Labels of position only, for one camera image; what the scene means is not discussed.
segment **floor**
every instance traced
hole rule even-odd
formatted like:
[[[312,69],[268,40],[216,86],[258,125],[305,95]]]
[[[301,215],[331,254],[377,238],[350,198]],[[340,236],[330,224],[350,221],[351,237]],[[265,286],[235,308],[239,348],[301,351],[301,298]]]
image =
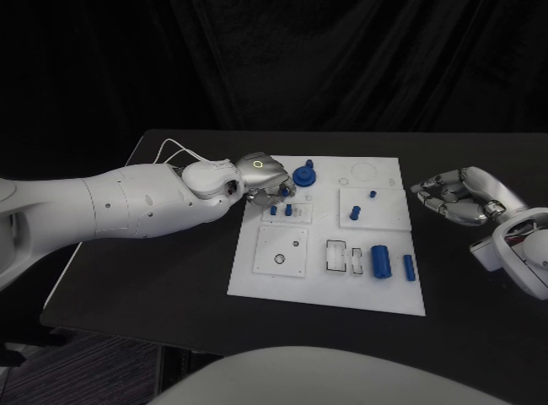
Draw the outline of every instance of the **floor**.
[[[154,398],[158,345],[59,333],[68,344],[26,347],[27,362],[2,374],[0,405],[147,404]]]

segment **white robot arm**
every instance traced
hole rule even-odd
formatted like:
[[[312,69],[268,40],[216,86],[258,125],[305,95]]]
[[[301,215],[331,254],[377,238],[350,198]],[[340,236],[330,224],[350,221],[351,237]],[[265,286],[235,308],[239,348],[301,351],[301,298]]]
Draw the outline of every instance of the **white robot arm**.
[[[427,192],[442,188],[442,198]],[[528,208],[498,178],[478,167],[453,170],[413,186],[419,200],[453,222],[499,226],[471,252],[492,272],[505,268],[521,288],[548,299],[548,208]]]
[[[246,193],[263,206],[295,194],[284,165],[263,153],[236,165],[203,159],[184,169],[132,165],[85,179],[0,178],[0,290],[61,247],[186,230],[222,218]]]

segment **robotic hand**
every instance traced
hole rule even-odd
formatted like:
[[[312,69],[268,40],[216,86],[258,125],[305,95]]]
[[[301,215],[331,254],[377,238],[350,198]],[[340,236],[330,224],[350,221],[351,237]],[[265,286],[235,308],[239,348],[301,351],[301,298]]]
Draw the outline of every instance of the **robotic hand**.
[[[186,230],[222,218],[246,193],[263,206],[295,195],[292,177],[268,154],[233,165],[190,153],[200,162],[186,168],[132,165],[56,181],[0,178],[0,290],[63,246]]]
[[[442,199],[427,190],[442,188]],[[478,167],[453,170],[412,187],[426,207],[450,221],[479,226],[495,220],[495,233],[471,251],[492,272],[505,268],[521,288],[548,299],[548,208],[528,208],[498,178]]]

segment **table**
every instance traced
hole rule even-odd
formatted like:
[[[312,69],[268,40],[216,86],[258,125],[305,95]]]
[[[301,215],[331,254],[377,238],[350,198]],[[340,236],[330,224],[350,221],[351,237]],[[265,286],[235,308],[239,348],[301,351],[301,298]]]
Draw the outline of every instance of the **table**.
[[[151,130],[131,165],[153,162],[166,138],[207,159],[235,161],[255,151],[399,157],[407,188],[476,165],[531,207],[548,207],[548,134]],[[285,345],[337,348],[427,370],[509,402],[548,403],[548,300],[472,258],[468,247],[492,226],[462,227],[407,197],[427,317],[229,296],[239,203],[214,223],[161,238],[84,243],[43,323],[222,355]]]

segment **black backdrop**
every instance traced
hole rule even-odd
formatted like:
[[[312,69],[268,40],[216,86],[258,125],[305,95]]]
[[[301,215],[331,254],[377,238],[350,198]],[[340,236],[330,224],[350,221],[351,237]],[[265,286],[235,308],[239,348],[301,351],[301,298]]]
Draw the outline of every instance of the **black backdrop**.
[[[0,176],[92,176],[154,127],[548,132],[548,0],[3,0]]]

